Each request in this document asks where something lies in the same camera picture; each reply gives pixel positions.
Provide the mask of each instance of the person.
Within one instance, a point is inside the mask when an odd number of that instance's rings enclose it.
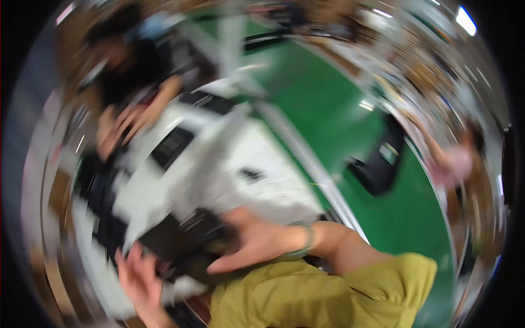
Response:
[[[341,224],[281,226],[237,207],[222,219],[238,231],[240,248],[211,263],[209,274],[268,264],[219,285],[209,299],[209,327],[410,327],[425,302],[437,265],[415,253],[389,255]],[[294,256],[325,258],[333,275]],[[135,242],[115,254],[118,275],[148,328],[176,327],[161,306],[156,258]]]
[[[432,138],[416,114],[402,111],[423,134],[430,157],[425,160],[430,178],[438,185],[449,190],[456,190],[461,197],[461,184],[466,182],[473,168],[480,165],[480,155],[484,149],[483,132],[480,126],[470,118],[465,120],[465,129],[457,136],[457,145],[442,149]]]
[[[157,121],[182,86],[180,76],[169,75],[169,67],[151,40],[126,39],[126,32],[138,22],[139,9],[132,4],[93,25],[85,37],[87,51],[96,61],[106,61],[100,75],[105,110],[99,118],[97,142],[99,146],[106,144],[101,157],[107,157],[116,145],[118,138],[108,137],[110,132],[120,137],[126,131],[123,143],[128,142],[139,130]],[[148,89],[154,90],[153,96],[150,92],[149,98],[131,101]]]

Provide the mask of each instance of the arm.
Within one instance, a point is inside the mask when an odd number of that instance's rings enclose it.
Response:
[[[147,108],[140,109],[137,106],[128,106],[119,115],[115,124],[118,126],[119,134],[124,133],[133,124],[122,142],[128,142],[141,128],[148,128],[155,124],[167,104],[179,94],[181,86],[182,77],[171,76],[160,84],[158,94]]]
[[[153,102],[148,106],[146,112],[162,113],[167,104],[173,100],[181,89],[182,78],[180,76],[170,76],[159,86],[159,92]]]
[[[297,228],[301,227],[294,227],[294,231],[289,227],[289,234],[305,234],[304,229],[298,231]],[[392,258],[368,245],[355,230],[342,224],[318,221],[312,224],[312,228],[315,240],[308,254],[326,258],[338,276]],[[300,249],[305,243],[293,248]]]
[[[410,113],[408,111],[402,111],[402,114],[409,121],[411,121],[418,128],[418,130],[421,131],[434,162],[436,162],[437,165],[441,166],[446,170],[452,169],[452,160],[450,158],[450,155],[437,144],[437,142],[434,140],[434,138],[432,138],[432,136],[427,131],[423,123],[419,120],[419,118],[415,114]]]
[[[229,272],[272,260],[299,250],[307,243],[308,236],[303,227],[265,221],[245,207],[227,212],[224,220],[239,231],[241,248],[213,262],[208,273]],[[309,254],[326,258],[339,276],[391,258],[368,245],[357,232],[344,225],[318,221],[311,226],[315,234]]]

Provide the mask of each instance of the finger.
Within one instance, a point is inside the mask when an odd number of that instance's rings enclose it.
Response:
[[[127,143],[131,138],[133,138],[133,136],[146,124],[145,121],[143,120],[139,120],[137,123],[135,123],[135,125],[131,128],[130,132],[128,133],[128,135],[124,138],[124,140],[122,141],[122,144],[125,144]]]
[[[124,133],[124,131],[133,123],[133,121],[136,121],[138,119],[138,115],[139,114],[140,113],[138,113],[138,112],[133,112],[133,113],[129,114],[129,116],[124,120],[124,122],[122,122],[122,124],[117,125],[118,126],[118,131],[119,131],[119,136]]]
[[[119,126],[124,120],[133,112],[133,106],[129,105],[120,113],[120,115],[117,117],[117,120],[115,121],[115,125]]]
[[[138,242],[134,242],[131,246],[130,253],[128,254],[128,261],[131,265],[135,266],[140,262],[142,256],[142,245]]]
[[[142,258],[142,261],[139,264],[140,267],[136,268],[136,271],[146,283],[152,283],[157,280],[157,277],[155,275],[156,261],[157,258],[155,257],[155,255],[147,254]]]
[[[239,229],[245,226],[248,222],[254,220],[255,214],[247,207],[239,206],[224,212],[222,218],[225,222],[230,223],[235,228]]]
[[[126,260],[122,257],[122,251],[120,249],[117,249],[117,252],[115,253],[115,262],[117,263],[119,281],[122,287],[127,288],[130,283],[129,271]]]
[[[259,260],[254,258],[253,254],[250,254],[249,250],[244,248],[232,255],[221,256],[208,266],[206,272],[209,274],[231,272],[258,262]]]

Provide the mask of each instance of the desk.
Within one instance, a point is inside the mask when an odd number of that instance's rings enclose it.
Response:
[[[201,22],[195,18],[216,12],[217,8],[212,7],[188,15],[190,23],[211,42],[218,39],[220,18]],[[267,31],[267,27],[250,20],[246,36]],[[416,153],[405,153],[388,194],[371,196],[344,166],[344,160],[350,156],[366,157],[384,129],[380,110],[359,106],[365,97],[361,90],[332,63],[293,40],[245,52],[244,65],[335,177],[370,244],[392,254],[411,251],[436,260],[434,287],[414,327],[448,326],[455,254],[448,223]],[[328,208],[326,199],[319,197]]]

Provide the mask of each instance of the black device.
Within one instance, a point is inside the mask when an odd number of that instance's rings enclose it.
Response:
[[[386,131],[371,155],[365,161],[353,158],[347,166],[373,196],[390,190],[405,149],[405,130],[401,124],[391,114],[384,117],[384,122]]]

